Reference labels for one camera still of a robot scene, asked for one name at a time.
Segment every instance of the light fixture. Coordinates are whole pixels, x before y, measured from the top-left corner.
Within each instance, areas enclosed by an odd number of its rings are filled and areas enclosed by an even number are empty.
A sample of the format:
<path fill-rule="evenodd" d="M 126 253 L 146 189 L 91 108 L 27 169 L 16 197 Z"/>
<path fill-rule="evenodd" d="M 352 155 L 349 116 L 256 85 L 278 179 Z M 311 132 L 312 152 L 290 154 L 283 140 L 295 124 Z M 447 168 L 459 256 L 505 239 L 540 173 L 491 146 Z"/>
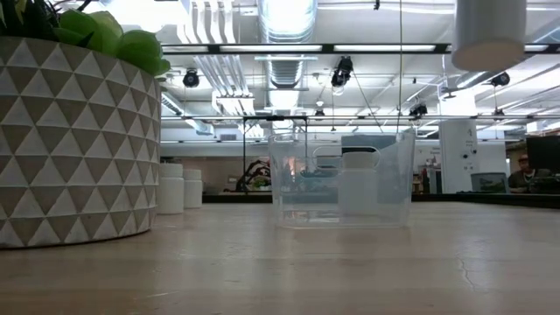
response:
<path fill-rule="evenodd" d="M 335 52 L 431 52 L 435 45 L 335 45 Z"/>
<path fill-rule="evenodd" d="M 255 56 L 255 61 L 316 61 L 316 56 Z"/>
<path fill-rule="evenodd" d="M 320 52 L 322 45 L 223 45 L 220 51 L 223 53 L 259 53 L 259 52 Z"/>
<path fill-rule="evenodd" d="M 206 45 L 162 45 L 164 53 L 208 53 Z"/>

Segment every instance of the transparent container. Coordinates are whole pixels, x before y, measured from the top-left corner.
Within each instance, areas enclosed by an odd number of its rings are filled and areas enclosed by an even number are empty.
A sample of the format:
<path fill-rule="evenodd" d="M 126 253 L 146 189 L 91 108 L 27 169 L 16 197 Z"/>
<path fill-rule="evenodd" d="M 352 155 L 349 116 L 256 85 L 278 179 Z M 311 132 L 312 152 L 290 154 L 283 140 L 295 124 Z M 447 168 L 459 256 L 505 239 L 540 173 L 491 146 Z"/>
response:
<path fill-rule="evenodd" d="M 278 226 L 406 225 L 415 135 L 295 133 L 269 139 Z"/>

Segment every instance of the white container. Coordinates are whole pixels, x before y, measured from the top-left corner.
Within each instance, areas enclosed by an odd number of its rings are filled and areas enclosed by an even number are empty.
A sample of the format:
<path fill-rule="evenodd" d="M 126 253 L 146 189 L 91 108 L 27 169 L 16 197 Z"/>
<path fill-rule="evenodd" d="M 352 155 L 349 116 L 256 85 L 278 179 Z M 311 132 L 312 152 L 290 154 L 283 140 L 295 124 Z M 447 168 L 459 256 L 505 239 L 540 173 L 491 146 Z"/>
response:
<path fill-rule="evenodd" d="M 193 209 L 202 207 L 202 174 L 200 170 L 184 170 L 185 199 L 183 207 Z"/>
<path fill-rule="evenodd" d="M 183 213 L 183 165 L 182 164 L 160 164 L 159 165 L 159 208 L 157 214 L 182 214 Z"/>

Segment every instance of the geometric patterned planter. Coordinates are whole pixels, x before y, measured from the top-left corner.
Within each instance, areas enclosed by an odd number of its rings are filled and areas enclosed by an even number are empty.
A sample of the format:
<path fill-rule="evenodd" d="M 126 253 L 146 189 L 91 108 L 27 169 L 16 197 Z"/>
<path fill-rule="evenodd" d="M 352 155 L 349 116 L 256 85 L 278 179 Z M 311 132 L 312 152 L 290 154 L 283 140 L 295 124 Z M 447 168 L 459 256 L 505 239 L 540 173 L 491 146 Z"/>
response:
<path fill-rule="evenodd" d="M 0 248 L 151 228 L 161 93 L 98 52 L 0 37 Z"/>

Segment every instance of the white column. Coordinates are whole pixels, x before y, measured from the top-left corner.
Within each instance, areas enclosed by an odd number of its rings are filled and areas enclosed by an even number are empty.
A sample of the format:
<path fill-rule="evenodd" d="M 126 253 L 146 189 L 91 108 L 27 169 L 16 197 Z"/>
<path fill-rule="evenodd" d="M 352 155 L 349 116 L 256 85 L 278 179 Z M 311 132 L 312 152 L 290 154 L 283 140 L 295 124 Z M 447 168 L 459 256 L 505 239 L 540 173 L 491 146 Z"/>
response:
<path fill-rule="evenodd" d="M 474 95 L 470 91 L 456 96 L 440 102 L 441 115 L 476 115 Z M 443 193 L 473 189 L 471 174 L 479 171 L 477 141 L 473 119 L 448 120 L 439 124 Z"/>

